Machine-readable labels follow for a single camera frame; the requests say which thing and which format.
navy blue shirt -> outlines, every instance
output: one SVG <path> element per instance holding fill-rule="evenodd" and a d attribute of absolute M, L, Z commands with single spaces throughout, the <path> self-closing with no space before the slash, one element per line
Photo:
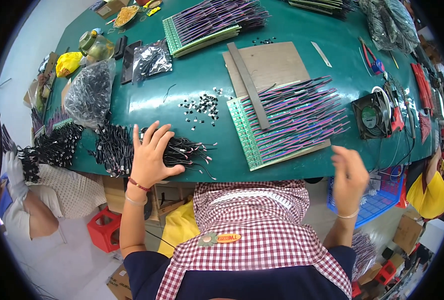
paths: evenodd
<path fill-rule="evenodd" d="M 352 279 L 356 252 L 337 246 L 328 250 Z M 123 265 L 129 276 L 133 300 L 155 299 L 170 258 L 157 252 L 127 255 Z M 313 266 L 257 271 L 187 271 L 177 300 L 347 299 L 345 293 Z"/>

orange name tag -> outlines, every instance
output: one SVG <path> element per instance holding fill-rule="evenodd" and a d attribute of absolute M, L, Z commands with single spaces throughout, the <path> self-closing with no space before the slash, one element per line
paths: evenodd
<path fill-rule="evenodd" d="M 240 240 L 241 237 L 242 236 L 237 233 L 219 234 L 217 236 L 217 243 L 231 243 Z"/>

blue plastic crate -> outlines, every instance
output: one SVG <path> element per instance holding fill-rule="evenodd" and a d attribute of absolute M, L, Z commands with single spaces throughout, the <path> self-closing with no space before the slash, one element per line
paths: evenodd
<path fill-rule="evenodd" d="M 400 166 L 390 167 L 385 170 L 384 173 L 390 174 L 390 172 L 397 169 L 397 171 L 393 172 L 393 174 L 397 174 L 399 173 L 400 168 Z M 374 196 L 365 196 L 367 202 L 360 206 L 359 215 L 357 216 L 357 221 L 355 223 L 356 229 L 377 218 L 399 203 L 405 175 L 402 175 L 393 181 L 389 180 L 389 175 L 381 173 L 378 173 L 378 175 L 380 175 L 382 179 L 380 183 L 380 190 L 378 190 L 377 194 Z M 335 207 L 334 198 L 332 196 L 333 184 L 334 177 L 329 177 L 327 188 L 327 207 L 334 213 L 337 213 L 337 208 Z"/>

white glove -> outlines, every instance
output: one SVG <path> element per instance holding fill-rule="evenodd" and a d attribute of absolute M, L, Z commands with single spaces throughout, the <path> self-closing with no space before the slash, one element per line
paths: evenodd
<path fill-rule="evenodd" d="M 10 183 L 10 196 L 13 200 L 24 201 L 29 187 L 24 182 L 22 161 L 13 151 L 5 153 L 5 168 Z"/>

green fan label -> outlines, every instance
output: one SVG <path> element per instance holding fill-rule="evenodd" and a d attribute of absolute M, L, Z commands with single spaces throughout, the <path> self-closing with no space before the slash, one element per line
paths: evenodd
<path fill-rule="evenodd" d="M 364 107 L 362 110 L 362 122 L 367 128 L 374 128 L 377 124 L 377 112 L 369 106 Z"/>

